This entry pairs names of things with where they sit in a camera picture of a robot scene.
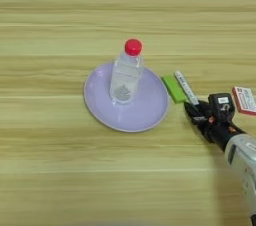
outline red bottle cap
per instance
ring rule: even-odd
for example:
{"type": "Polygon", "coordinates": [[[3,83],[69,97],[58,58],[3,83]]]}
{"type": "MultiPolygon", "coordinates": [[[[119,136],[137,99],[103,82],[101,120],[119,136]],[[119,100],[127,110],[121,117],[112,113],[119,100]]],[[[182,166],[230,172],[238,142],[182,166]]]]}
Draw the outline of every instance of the red bottle cap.
{"type": "Polygon", "coordinates": [[[125,52],[131,56],[137,56],[140,54],[142,44],[138,39],[129,39],[125,43],[125,52]]]}

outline robotic arm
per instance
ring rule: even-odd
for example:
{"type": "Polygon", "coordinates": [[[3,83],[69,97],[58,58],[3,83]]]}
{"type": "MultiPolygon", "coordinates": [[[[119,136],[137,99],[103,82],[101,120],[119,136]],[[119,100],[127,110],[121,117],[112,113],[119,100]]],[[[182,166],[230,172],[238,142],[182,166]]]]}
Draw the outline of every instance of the robotic arm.
{"type": "Polygon", "coordinates": [[[256,226],[256,139],[238,128],[232,119],[235,107],[230,94],[212,94],[209,103],[185,103],[192,123],[210,142],[216,143],[225,159],[240,178],[249,208],[249,216],[256,226]]]}

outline water bottle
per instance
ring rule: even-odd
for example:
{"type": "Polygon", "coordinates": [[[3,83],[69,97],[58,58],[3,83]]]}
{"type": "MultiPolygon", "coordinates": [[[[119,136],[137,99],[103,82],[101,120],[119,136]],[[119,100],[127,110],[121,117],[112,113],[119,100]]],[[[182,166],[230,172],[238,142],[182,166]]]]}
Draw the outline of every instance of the water bottle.
{"type": "Polygon", "coordinates": [[[134,99],[143,71],[141,49],[139,40],[129,39],[125,43],[124,51],[115,61],[110,85],[113,102],[127,104],[134,99]]]}

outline lavender plate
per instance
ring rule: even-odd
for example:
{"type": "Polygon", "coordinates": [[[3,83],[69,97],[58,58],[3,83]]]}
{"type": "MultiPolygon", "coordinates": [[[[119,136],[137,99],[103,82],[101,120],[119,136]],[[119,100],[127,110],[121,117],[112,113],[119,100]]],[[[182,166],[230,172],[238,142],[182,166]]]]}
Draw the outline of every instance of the lavender plate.
{"type": "Polygon", "coordinates": [[[170,98],[161,79],[144,68],[134,100],[114,104],[109,96],[113,63],[103,64],[88,77],[84,99],[103,124],[124,132],[141,132],[158,125],[169,110],[170,98]]]}

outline wooden table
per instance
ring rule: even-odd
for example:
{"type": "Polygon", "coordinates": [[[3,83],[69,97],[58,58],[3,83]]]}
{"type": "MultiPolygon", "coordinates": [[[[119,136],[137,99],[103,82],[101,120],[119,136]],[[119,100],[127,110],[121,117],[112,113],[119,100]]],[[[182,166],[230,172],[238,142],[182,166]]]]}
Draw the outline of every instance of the wooden table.
{"type": "MultiPolygon", "coordinates": [[[[1,226],[250,225],[239,182],[182,105],[138,134],[89,114],[84,80],[130,37],[201,99],[256,91],[256,0],[0,0],[1,226]]],[[[235,122],[256,136],[255,117],[235,122]]]]}

